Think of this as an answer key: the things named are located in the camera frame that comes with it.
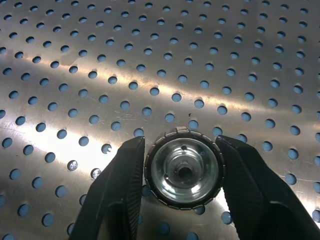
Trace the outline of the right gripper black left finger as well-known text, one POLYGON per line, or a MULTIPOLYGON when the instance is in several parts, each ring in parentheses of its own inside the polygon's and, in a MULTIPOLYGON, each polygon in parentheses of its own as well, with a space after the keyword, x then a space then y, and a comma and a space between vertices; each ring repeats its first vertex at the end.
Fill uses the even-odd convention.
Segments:
POLYGON ((91 184, 71 240, 135 240, 143 186, 145 138, 125 141, 91 184))

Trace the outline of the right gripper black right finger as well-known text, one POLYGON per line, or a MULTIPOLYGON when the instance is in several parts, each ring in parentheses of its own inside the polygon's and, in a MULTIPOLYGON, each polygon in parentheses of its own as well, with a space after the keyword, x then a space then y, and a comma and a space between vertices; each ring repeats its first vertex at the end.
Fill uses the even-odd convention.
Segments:
POLYGON ((320 229, 292 189, 240 140, 215 140, 225 161, 223 191, 241 240, 318 240, 320 229))

